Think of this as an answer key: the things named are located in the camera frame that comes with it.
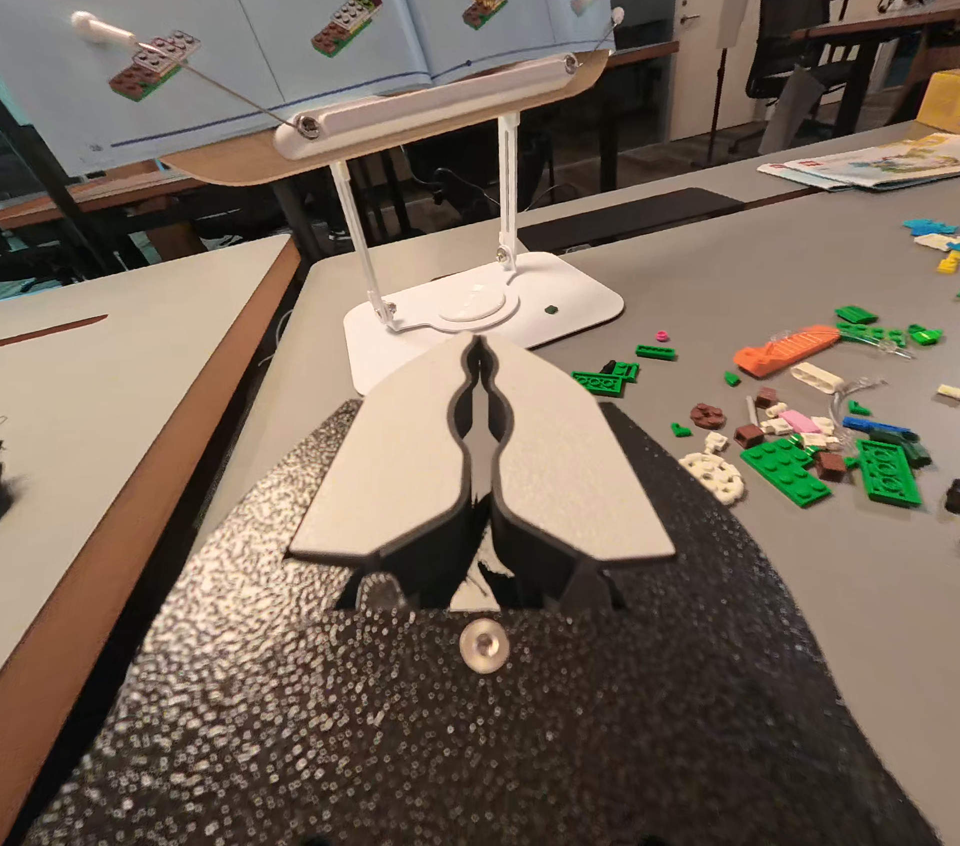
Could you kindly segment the pile of green brown lego pieces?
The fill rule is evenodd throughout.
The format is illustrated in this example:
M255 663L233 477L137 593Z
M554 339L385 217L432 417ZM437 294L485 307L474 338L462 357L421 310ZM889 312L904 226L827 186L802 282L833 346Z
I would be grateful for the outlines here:
M910 360L913 355L909 344L932 348L944 335L941 329L921 324L903 329L877 326L878 317L857 305L836 308L834 314L836 323L827 325L837 327L841 339L833 347L857 344ZM742 463L799 508L828 498L833 493L830 482L843 482L854 474L860 475L863 492L870 501L920 508L924 501L917 472L932 464L921 436L911 428L878 421L870 408L854 400L854 394L876 389L884 382L870 377L846 380L815 365L813 356L764 379L785 372L825 395L825 416L792 409L776 389L759 387L746 400L749 421L728 437L722 433L727 422L723 410L697 403L690 410L689 425L677 421L670 424L678 439L691 437L693 426L706 432L702 449L680 457L681 467L723 505L734 505L746 488L741 472L723 453L736 443ZM744 376L749 375L735 366L734 371L724 372L724 382L734 388Z

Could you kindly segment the wooden desk with black legs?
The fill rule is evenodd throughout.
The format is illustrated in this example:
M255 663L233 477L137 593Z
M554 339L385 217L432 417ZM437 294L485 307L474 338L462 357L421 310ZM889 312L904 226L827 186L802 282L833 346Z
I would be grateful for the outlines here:
M880 46L920 30L944 23L956 23L959 0L932 0L917 8L887 12L871 19L832 22L790 33L793 41L804 44L822 41L825 45L852 45L857 48L852 72L839 105L833 129L833 138L842 138L855 132L863 100L867 94L871 74Z

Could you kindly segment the white wooden book stand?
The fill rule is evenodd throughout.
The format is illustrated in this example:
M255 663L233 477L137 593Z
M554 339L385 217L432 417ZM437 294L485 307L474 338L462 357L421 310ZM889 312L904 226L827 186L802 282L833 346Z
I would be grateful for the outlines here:
M362 270L366 302L343 318L351 379L362 396L454 334L495 335L536 348L606 324L623 298L556 255L519 250L521 112L596 83L611 51L523 61L457 83L313 109L258 132L164 157L207 184L277 184L329 167ZM349 162L408 140L494 121L500 220L495 260L386 295L375 272L351 186ZM547 305L558 306L547 315Z

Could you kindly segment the black rectangular mat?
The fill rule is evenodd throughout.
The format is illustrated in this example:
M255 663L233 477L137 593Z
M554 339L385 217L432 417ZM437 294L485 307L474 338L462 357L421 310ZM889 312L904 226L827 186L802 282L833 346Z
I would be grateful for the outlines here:
M560 255L733 214L744 206L732 197L690 187L544 221L521 228L518 239L529 252Z

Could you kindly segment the orange brick separator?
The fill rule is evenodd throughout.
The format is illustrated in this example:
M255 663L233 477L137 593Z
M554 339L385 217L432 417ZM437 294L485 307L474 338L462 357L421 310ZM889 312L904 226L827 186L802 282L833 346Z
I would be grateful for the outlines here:
M754 379L764 379L832 348L840 339L841 332L835 326L811 325L772 339L760 347L741 348L732 361L740 372Z

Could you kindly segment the black office chair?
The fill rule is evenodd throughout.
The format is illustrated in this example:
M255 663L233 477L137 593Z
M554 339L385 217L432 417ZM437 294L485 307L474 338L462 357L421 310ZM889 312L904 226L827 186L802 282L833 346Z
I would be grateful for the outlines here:
M760 0L759 26L746 96L774 101L782 95L796 67L807 71L826 91L844 86L854 64L850 60L822 63L821 40L792 38L831 20L831 0Z

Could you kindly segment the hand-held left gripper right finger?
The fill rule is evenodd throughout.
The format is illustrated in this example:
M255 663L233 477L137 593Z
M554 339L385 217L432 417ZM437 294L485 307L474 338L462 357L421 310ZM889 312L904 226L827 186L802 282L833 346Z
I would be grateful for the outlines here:
M480 340L502 563L641 563L676 549L598 400L499 337Z

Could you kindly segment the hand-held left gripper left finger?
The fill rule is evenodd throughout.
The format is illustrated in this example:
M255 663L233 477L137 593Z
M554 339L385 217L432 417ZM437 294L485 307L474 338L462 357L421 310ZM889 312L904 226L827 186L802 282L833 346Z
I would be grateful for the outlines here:
M454 336L366 396L289 546L296 559L472 559L473 394L483 340Z

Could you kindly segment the yellow box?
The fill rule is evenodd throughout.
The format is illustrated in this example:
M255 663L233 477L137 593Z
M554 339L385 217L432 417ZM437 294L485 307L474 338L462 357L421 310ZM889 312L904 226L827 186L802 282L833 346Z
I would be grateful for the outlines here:
M959 134L959 69L930 77L915 121L932 130Z

